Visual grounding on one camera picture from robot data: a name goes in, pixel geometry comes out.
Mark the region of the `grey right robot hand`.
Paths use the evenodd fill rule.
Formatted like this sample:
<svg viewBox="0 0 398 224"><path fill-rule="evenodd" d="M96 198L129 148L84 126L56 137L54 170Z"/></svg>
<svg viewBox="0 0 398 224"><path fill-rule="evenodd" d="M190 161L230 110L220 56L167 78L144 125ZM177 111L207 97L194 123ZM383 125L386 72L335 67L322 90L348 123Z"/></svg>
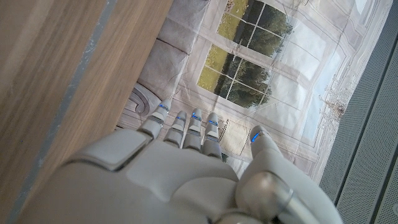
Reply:
<svg viewBox="0 0 398 224"><path fill-rule="evenodd" d="M288 161L262 126L249 135L242 175L223 162L218 117L171 102L136 130L120 129L72 154L28 201L18 223L341 223L318 184Z"/></svg>

